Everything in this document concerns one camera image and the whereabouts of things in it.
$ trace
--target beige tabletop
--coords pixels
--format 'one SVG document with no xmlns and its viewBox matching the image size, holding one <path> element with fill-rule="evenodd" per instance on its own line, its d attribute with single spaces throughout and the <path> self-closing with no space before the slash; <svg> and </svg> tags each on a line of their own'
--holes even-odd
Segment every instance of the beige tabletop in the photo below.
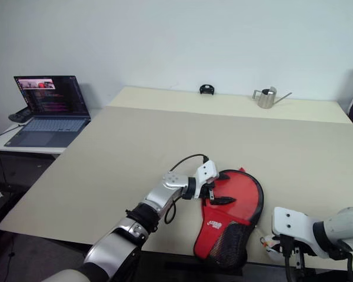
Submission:
<svg viewBox="0 0 353 282">
<path fill-rule="evenodd" d="M 117 99 L 122 100 L 123 93 L 143 93 L 151 100 L 149 92 L 157 91 L 125 88 Z M 178 103 L 178 93 L 183 92 L 167 93 L 170 102 L 174 97 Z M 280 107 L 287 103 L 299 102 L 285 100 Z M 259 228 L 265 233 L 271 233 L 275 206 L 324 219 L 353 206 L 353 124 L 336 103 L 317 103 L 330 104 L 322 108 L 330 114 L 336 111 L 335 122 L 321 112 L 304 120 L 303 110 L 281 119 L 264 113 L 249 117 L 108 106 L 31 187 L 0 229 L 92 244 L 170 167 L 193 153 L 205 153 L 219 170 L 244 167 L 259 180 L 265 195 Z M 225 109 L 225 102 L 217 107 Z M 191 160 L 179 171 L 193 174 L 199 164 Z M 199 200 L 180 200 L 175 220 L 168 226 L 161 222 L 143 249 L 192 254 L 201 221 Z M 276 264 L 259 244 L 257 233 L 247 248 L 249 261 Z M 306 265 L 346 269 L 345 261 L 316 257 L 307 257 Z"/>
</svg>

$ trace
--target table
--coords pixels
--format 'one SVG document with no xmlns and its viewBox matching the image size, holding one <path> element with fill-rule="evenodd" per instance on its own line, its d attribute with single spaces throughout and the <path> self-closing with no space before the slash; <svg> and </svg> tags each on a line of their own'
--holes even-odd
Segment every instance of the table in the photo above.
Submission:
<svg viewBox="0 0 353 282">
<path fill-rule="evenodd" d="M 93 119 L 100 109 L 90 109 L 89 114 L 91 119 Z M 64 152 L 65 148 L 51 148 L 51 147 L 5 147 L 4 145 L 13 137 L 16 135 L 17 132 L 19 132 L 22 129 L 22 126 L 18 127 L 18 124 L 15 123 L 8 127 L 6 130 L 3 132 L 9 131 L 6 134 L 3 134 L 0 136 L 0 151 L 7 151 L 7 152 L 22 152 L 22 153 L 41 153 L 41 154 L 50 154 L 50 155 L 60 155 L 62 152 Z"/>
<path fill-rule="evenodd" d="M 262 184 L 259 221 L 271 233 L 275 206 L 324 219 L 353 206 L 353 124 L 336 102 L 285 99 L 261 109 L 251 98 L 126 87 L 74 140 L 0 224 L 0 229 L 93 244 L 177 161 L 205 153 L 219 170 L 244 167 Z M 179 172 L 193 174 L 200 160 Z M 144 250 L 191 254 L 198 200 L 179 201 L 175 220 Z M 253 232 L 248 261 L 269 259 Z M 306 257 L 306 267 L 346 261 Z"/>
</svg>

